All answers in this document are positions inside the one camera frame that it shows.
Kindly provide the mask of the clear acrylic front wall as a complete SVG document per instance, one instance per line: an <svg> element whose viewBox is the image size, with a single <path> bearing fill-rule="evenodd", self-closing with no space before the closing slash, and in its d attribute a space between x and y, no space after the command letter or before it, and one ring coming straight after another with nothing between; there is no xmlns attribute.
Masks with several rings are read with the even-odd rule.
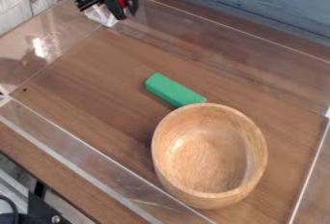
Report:
<svg viewBox="0 0 330 224"><path fill-rule="evenodd" d="M215 224L13 98L0 98L0 153L98 224Z"/></svg>

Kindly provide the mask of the wooden bowl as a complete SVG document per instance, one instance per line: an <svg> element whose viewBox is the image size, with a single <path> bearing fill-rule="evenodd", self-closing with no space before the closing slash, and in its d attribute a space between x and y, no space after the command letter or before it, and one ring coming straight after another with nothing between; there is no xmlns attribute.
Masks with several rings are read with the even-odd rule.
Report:
<svg viewBox="0 0 330 224"><path fill-rule="evenodd" d="M151 154L167 192L205 210L222 209L246 198L269 163L261 128L235 108L215 103L187 105L164 116Z"/></svg>

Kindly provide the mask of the clear acrylic wall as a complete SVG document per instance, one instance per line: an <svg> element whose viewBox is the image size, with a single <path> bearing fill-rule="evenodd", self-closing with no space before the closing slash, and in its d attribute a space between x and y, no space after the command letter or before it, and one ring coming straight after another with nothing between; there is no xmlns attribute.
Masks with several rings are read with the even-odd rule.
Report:
<svg viewBox="0 0 330 224"><path fill-rule="evenodd" d="M187 0L139 0L114 29L330 116L330 48Z"/></svg>
<svg viewBox="0 0 330 224"><path fill-rule="evenodd" d="M289 224L330 224L330 106L326 128Z"/></svg>
<svg viewBox="0 0 330 224"><path fill-rule="evenodd" d="M0 98L0 153L98 224L215 224L13 98Z"/></svg>

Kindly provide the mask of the green rectangular block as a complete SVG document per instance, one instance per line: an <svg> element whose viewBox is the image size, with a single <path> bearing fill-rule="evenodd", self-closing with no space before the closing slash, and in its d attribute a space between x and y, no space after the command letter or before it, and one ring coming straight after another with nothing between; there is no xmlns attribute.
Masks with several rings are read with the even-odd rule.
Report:
<svg viewBox="0 0 330 224"><path fill-rule="evenodd" d="M206 103L205 96L158 72L144 81L144 88L175 107Z"/></svg>

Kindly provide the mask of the clear acrylic right wall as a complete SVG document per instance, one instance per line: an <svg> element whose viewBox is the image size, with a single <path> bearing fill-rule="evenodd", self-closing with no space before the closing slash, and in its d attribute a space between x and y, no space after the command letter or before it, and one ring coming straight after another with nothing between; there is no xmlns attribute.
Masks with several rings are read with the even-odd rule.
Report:
<svg viewBox="0 0 330 224"><path fill-rule="evenodd" d="M326 128L289 224L330 224L330 106Z"/></svg>

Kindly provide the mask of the clear acrylic back wall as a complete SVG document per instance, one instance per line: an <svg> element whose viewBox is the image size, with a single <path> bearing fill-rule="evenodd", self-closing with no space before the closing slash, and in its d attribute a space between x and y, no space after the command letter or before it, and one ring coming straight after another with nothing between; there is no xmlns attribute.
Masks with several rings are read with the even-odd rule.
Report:
<svg viewBox="0 0 330 224"><path fill-rule="evenodd" d="M187 0L139 0L114 29L330 116L330 48Z"/></svg>

